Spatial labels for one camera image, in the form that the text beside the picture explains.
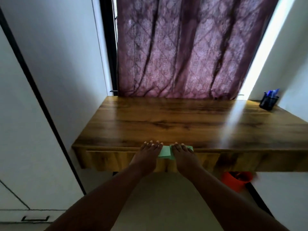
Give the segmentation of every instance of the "beige floor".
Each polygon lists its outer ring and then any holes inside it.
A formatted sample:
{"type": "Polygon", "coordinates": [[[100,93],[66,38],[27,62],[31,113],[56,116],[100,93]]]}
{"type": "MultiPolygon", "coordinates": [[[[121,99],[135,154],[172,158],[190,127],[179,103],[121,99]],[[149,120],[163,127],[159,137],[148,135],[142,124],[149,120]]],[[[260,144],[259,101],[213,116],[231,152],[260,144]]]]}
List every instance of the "beige floor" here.
{"type": "MultiPolygon", "coordinates": [[[[83,170],[87,192],[112,177],[111,172],[83,170]]],[[[253,201],[247,191],[243,196],[253,201]]],[[[44,230],[46,224],[0,225],[0,230],[44,230]]],[[[178,173],[153,173],[144,178],[125,204],[113,231],[211,230],[221,226],[194,186],[178,173]]]]}

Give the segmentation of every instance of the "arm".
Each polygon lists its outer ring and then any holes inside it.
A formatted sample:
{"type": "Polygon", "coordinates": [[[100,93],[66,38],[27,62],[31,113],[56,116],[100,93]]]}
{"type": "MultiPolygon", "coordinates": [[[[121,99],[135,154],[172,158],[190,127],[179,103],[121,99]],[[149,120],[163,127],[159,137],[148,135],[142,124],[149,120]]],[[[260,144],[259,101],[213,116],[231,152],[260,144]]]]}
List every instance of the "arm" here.
{"type": "Polygon", "coordinates": [[[191,149],[175,143],[172,152],[178,171],[193,183],[225,231],[288,230],[207,172],[191,149]]]}
{"type": "Polygon", "coordinates": [[[124,171],[87,194],[46,230],[110,230],[142,177],[152,173],[163,143],[144,143],[124,171]]]}

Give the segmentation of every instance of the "patterned curtain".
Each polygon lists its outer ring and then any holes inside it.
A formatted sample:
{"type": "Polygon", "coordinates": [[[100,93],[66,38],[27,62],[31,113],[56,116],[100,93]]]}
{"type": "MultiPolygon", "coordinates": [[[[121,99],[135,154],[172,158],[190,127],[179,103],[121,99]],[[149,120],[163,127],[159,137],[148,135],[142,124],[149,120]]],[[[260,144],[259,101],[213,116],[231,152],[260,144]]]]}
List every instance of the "patterned curtain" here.
{"type": "Polygon", "coordinates": [[[118,0],[119,95],[233,99],[278,0],[118,0]]]}

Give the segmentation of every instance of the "drawer handle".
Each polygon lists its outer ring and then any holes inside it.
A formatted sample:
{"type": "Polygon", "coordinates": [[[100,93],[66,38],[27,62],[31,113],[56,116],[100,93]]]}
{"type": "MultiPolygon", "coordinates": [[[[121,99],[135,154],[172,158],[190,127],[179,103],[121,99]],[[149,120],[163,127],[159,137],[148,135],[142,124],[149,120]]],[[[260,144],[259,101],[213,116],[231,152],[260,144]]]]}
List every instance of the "drawer handle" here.
{"type": "Polygon", "coordinates": [[[45,219],[26,219],[27,216],[24,216],[21,221],[48,221],[50,216],[47,216],[45,219]]]}

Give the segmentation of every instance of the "person's right arm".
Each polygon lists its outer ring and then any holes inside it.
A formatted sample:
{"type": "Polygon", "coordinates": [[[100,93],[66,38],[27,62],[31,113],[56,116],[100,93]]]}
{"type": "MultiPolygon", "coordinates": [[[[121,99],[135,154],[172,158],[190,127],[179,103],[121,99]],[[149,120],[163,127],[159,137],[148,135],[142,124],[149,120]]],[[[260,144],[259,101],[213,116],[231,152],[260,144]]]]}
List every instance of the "person's right arm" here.
{"type": "Polygon", "coordinates": [[[178,171],[193,183],[225,231],[288,230],[207,172],[191,149],[175,143],[172,152],[178,171]]]}

